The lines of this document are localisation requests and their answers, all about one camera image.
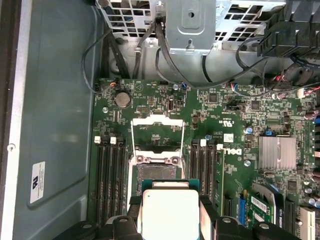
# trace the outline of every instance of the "integrated circuit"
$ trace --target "integrated circuit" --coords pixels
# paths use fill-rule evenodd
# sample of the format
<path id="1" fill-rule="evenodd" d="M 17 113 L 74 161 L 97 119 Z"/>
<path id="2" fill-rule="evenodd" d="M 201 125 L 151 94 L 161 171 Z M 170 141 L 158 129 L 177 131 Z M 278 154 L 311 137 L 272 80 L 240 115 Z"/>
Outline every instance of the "integrated circuit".
<path id="1" fill-rule="evenodd" d="M 287 189 L 288 189 L 288 191 L 297 191 L 297 182 L 296 181 L 288 181 Z"/>
<path id="2" fill-rule="evenodd" d="M 217 103 L 217 102 L 218 102 L 218 94 L 209 93 L 209 103 Z"/>
<path id="3" fill-rule="evenodd" d="M 251 101 L 251 110 L 260 110 L 260 101 Z"/>

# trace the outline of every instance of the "black memory slot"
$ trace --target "black memory slot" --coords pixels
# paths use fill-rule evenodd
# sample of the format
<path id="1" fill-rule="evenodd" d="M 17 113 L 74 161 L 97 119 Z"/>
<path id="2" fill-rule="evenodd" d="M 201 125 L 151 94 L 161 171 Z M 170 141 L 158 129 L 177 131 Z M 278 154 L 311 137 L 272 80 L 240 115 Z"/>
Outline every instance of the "black memory slot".
<path id="1" fill-rule="evenodd" d="M 96 219 L 99 226 L 104 225 L 105 215 L 105 198 L 106 191 L 104 186 L 106 184 L 106 173 L 107 173 L 107 156 L 109 155 L 109 147 L 106 143 L 102 143 L 98 147 L 97 157 L 97 204 L 96 204 Z"/>
<path id="2" fill-rule="evenodd" d="M 123 214 L 123 202 L 125 195 L 125 169 L 126 169 L 126 146 L 121 142 L 118 146 L 118 163 L 119 163 L 119 176 L 118 176 L 118 195 L 117 195 L 117 214 Z"/>
<path id="3" fill-rule="evenodd" d="M 296 234 L 296 203 L 285 199 L 284 203 L 284 230 L 291 234 Z"/>

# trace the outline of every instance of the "white label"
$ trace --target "white label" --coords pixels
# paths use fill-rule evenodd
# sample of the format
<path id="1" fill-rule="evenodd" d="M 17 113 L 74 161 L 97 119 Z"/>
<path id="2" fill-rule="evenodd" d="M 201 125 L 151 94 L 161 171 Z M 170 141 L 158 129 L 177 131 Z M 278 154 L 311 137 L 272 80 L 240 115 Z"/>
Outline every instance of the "white label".
<path id="1" fill-rule="evenodd" d="M 260 208 L 262 211 L 267 213 L 267 206 L 260 202 L 258 199 L 254 198 L 253 196 L 251 197 L 251 202 L 256 205 L 258 208 Z"/>
<path id="2" fill-rule="evenodd" d="M 45 161 L 32 165 L 31 194 L 30 194 L 31 204 L 41 199 L 44 196 L 45 168 L 46 168 Z"/>
<path id="3" fill-rule="evenodd" d="M 233 143 L 234 142 L 234 134 L 233 133 L 223 134 L 223 141 L 225 143 Z"/>
<path id="4" fill-rule="evenodd" d="M 257 219 L 259 222 L 264 222 L 265 220 L 260 217 L 258 214 L 254 213 L 254 218 Z"/>

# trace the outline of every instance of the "wire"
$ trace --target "wire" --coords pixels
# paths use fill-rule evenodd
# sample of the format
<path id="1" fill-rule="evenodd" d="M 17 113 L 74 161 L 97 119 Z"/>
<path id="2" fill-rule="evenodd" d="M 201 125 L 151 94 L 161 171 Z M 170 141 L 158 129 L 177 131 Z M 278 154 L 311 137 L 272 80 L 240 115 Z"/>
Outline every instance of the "wire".
<path id="1" fill-rule="evenodd" d="M 314 64 L 314 63 L 310 63 L 310 62 L 308 62 L 306 60 L 300 59 L 295 54 L 291 54 L 290 59 L 291 59 L 292 62 L 294 62 L 295 64 L 297 64 L 300 67 L 303 67 L 305 69 L 310 69 L 310 70 L 314 70 L 314 71 L 319 71 L 320 70 L 320 65 Z"/>
<path id="2" fill-rule="evenodd" d="M 90 52 L 90 50 L 92 48 L 94 48 L 101 40 L 103 40 L 108 34 L 111 33 L 111 29 L 109 28 L 103 35 L 101 35 L 82 55 L 82 75 L 85 81 L 85 84 L 87 85 L 87 87 L 89 88 L 89 90 L 94 93 L 94 94 L 98 94 L 98 95 L 102 95 L 103 93 L 105 93 L 109 88 L 107 87 L 106 89 L 102 90 L 102 91 L 96 91 L 90 84 L 88 78 L 87 78 L 87 74 L 86 74 L 86 57 L 88 55 L 88 53 Z"/>
<path id="3" fill-rule="evenodd" d="M 263 36 L 256 36 L 256 37 L 251 37 L 251 38 L 248 38 L 247 40 L 245 40 L 236 50 L 235 52 L 235 60 L 236 62 L 238 63 L 238 65 L 243 69 L 243 70 L 246 70 L 247 68 L 249 68 L 248 65 L 246 65 L 240 58 L 240 50 L 243 46 L 245 46 L 246 44 L 248 43 L 251 43 L 251 42 L 255 42 L 255 41 L 261 41 L 263 40 L 264 37 Z M 252 69 L 252 72 L 255 72 L 256 74 L 261 74 L 258 70 L 256 69 Z"/>
<path id="4" fill-rule="evenodd" d="M 161 71 L 160 71 L 160 69 L 159 69 L 159 53 L 160 53 L 160 51 L 161 51 L 161 48 L 158 48 L 158 50 L 156 51 L 156 54 L 155 54 L 155 71 L 156 71 L 156 73 L 159 75 L 159 77 L 160 77 L 162 80 L 164 80 L 164 81 L 166 81 L 166 82 L 168 82 L 168 83 L 170 83 L 170 84 L 177 84 L 176 82 L 167 79 L 167 78 L 161 73 Z"/>
<path id="5" fill-rule="evenodd" d="M 215 83 L 210 83 L 210 84 L 206 84 L 203 86 L 193 86 L 184 76 L 183 74 L 179 71 L 179 69 L 176 67 L 175 63 L 173 62 L 169 50 L 168 50 L 168 46 L 166 44 L 166 40 L 165 40 L 165 36 L 164 36 L 164 32 L 162 29 L 162 24 L 161 22 L 155 22 L 155 33 L 158 37 L 158 43 L 162 52 L 162 55 L 165 59 L 165 61 L 167 62 L 167 64 L 169 65 L 170 69 L 173 71 L 174 75 L 176 75 L 178 78 L 181 79 L 182 82 L 184 82 L 185 84 L 187 84 L 190 88 L 193 89 L 198 89 L 198 90 L 204 90 L 204 89 L 210 89 L 210 88 L 214 88 L 217 86 L 220 86 L 221 84 L 226 84 L 229 82 L 232 82 L 236 79 L 239 79 L 240 77 L 244 76 L 245 74 L 247 74 L 249 71 L 251 71 L 255 66 L 257 66 L 258 64 L 260 64 L 261 62 L 264 62 L 266 59 L 260 59 L 259 61 L 257 61 L 256 63 L 254 63 L 253 65 L 251 65 L 250 67 L 248 67 L 246 70 L 239 72 L 231 77 L 228 77 L 224 80 L 221 80 L 219 82 L 215 82 Z M 202 64 L 202 69 L 206 71 L 206 58 L 204 58 L 204 64 Z"/>
<path id="6" fill-rule="evenodd" d="M 142 38 L 140 38 L 140 41 L 138 42 L 138 45 L 136 47 L 140 48 L 140 50 L 141 50 L 142 44 L 144 43 L 144 41 L 147 38 L 150 37 L 150 35 L 154 32 L 154 30 L 155 30 L 155 25 L 151 24 L 148 31 L 146 31 L 146 33 L 142 36 Z M 134 68 L 133 68 L 132 79 L 137 79 L 137 77 L 138 77 L 140 61 L 141 61 L 141 51 L 137 51 L 135 53 L 135 64 L 134 64 Z"/>

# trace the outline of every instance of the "heatsink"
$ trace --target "heatsink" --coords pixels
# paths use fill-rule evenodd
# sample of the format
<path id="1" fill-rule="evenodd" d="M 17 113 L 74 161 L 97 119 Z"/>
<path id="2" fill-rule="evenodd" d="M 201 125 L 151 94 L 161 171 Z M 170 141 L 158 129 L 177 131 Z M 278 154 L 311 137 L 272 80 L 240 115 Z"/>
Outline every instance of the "heatsink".
<path id="1" fill-rule="evenodd" d="M 293 170 L 296 162 L 295 137 L 259 137 L 259 169 Z"/>

